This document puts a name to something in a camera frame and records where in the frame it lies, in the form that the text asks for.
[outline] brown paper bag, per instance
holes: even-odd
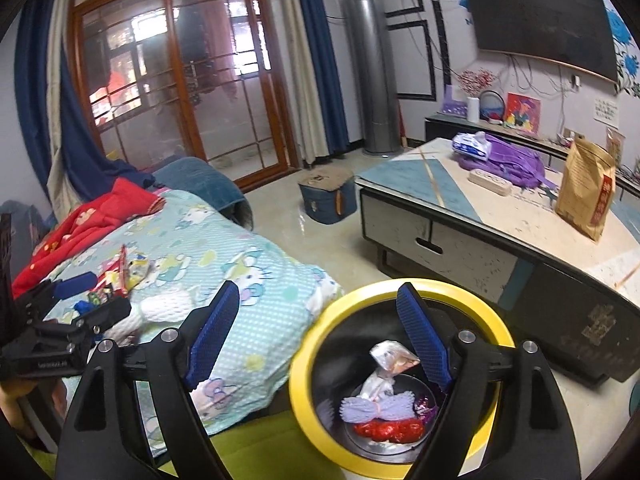
[[[564,164],[556,213],[598,241],[616,190],[616,165],[603,148],[575,139]]]

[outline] purple bag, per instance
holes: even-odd
[[[538,187],[540,183],[551,189],[558,186],[545,178],[545,165],[540,156],[520,146],[514,146],[491,135],[486,136],[491,146],[489,160],[483,162],[469,156],[461,156],[458,161],[464,170],[485,170],[511,182],[518,187]]]

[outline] wooden door frame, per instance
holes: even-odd
[[[92,136],[102,152],[104,152],[104,147],[100,138],[100,131],[95,125],[91,103],[88,99],[86,71],[83,69],[84,53],[82,44],[84,41],[84,34],[82,31],[82,16],[110,1],[113,0],[86,0],[78,6],[75,6],[74,0],[70,0],[69,4],[68,58],[70,60],[69,65],[72,80],[76,86],[78,95],[81,97],[82,109],[84,110],[85,117],[90,124]],[[163,1],[165,9],[173,8],[172,0]],[[253,23],[251,25],[251,29],[252,35],[254,35],[255,52],[258,60],[258,77],[260,78],[265,108],[269,118],[271,138],[273,139],[274,147],[278,153],[278,164],[264,168],[257,174],[251,174],[240,178],[236,182],[242,189],[253,189],[261,186],[262,184],[270,182],[283,174],[290,173],[291,171],[297,171],[297,168],[299,167],[298,153],[292,134],[289,120],[289,109],[287,107],[286,93],[284,91],[284,64],[280,56],[280,49],[278,48],[277,36],[275,33],[273,18],[271,16],[270,0],[258,1],[262,4],[260,6],[260,20],[262,21],[266,47],[270,53],[271,70],[269,73],[263,70],[264,61],[262,60],[262,51],[260,49],[259,38],[257,37],[256,17],[252,5],[247,6],[249,14],[248,20],[250,23]],[[188,133],[188,137],[185,140],[189,141],[189,146],[193,149],[194,154],[198,158],[207,160],[204,147],[202,145],[202,138],[200,137],[199,129],[195,121],[193,106],[191,106],[189,101],[186,80],[184,78],[184,73],[182,72],[179,47],[177,37],[175,35],[175,24],[173,20],[169,19],[168,11],[166,11],[166,15],[168,17],[167,40],[169,42],[168,47],[170,51],[171,67],[175,73],[174,79],[178,91],[181,115],[184,117],[184,121],[186,123],[185,127]]]

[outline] bed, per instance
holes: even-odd
[[[192,393],[204,427],[219,433],[271,402],[287,380],[289,362],[314,319],[342,295],[324,270],[301,264],[278,246],[216,212],[182,190],[159,193],[161,212],[135,219],[58,266],[52,279],[83,272],[100,275],[124,244],[153,261],[131,291],[132,312],[106,336],[118,344],[151,340],[178,326],[194,308],[209,304],[225,280],[238,285],[241,307],[210,378]],[[81,296],[61,301],[49,314],[70,322]],[[70,401],[79,378],[66,380]],[[143,422],[155,456],[165,450],[148,384],[138,384]]]

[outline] red blanket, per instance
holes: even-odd
[[[118,178],[111,192],[77,208],[47,237],[31,264],[12,283],[14,298],[40,283],[56,266],[100,241],[137,216],[156,213],[164,198],[149,193],[126,178]]]

